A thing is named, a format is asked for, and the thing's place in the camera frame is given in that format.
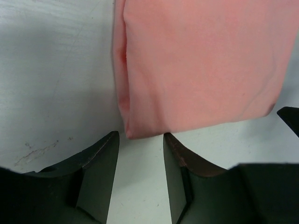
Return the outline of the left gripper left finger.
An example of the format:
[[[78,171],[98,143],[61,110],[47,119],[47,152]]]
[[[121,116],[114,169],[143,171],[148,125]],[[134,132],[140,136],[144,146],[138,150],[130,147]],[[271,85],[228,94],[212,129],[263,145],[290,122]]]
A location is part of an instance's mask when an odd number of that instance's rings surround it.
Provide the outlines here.
[[[0,170],[3,224],[104,224],[107,222],[120,135],[39,172]]]

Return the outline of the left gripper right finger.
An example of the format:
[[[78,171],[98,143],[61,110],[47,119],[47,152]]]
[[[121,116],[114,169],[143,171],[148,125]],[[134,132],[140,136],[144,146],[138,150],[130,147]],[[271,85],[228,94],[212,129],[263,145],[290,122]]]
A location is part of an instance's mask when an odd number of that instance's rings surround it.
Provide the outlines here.
[[[163,139],[174,224],[296,224],[298,164],[249,163],[221,168],[172,134]]]

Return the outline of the pink t shirt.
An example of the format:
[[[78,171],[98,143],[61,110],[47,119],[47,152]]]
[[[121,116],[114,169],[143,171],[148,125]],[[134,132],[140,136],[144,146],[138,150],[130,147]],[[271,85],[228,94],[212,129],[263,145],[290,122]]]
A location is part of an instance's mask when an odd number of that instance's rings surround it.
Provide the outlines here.
[[[296,0],[117,0],[113,64],[126,136],[268,115],[298,29]]]

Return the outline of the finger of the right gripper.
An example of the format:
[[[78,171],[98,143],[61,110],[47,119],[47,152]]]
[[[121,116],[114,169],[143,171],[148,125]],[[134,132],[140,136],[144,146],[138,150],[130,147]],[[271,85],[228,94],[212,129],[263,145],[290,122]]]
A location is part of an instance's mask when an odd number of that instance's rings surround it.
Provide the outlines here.
[[[277,115],[299,137],[299,108],[285,106],[277,111]]]

